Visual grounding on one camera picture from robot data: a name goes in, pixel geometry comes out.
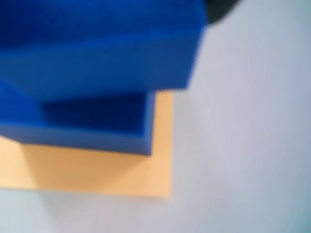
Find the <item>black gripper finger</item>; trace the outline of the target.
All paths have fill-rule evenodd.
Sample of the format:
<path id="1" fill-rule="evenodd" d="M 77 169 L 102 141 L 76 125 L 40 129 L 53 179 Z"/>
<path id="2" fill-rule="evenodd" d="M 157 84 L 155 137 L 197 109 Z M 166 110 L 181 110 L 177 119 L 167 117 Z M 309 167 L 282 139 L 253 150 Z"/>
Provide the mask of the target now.
<path id="1" fill-rule="evenodd" d="M 214 25 L 223 20 L 240 2 L 240 0 L 206 0 L 209 24 Z"/>

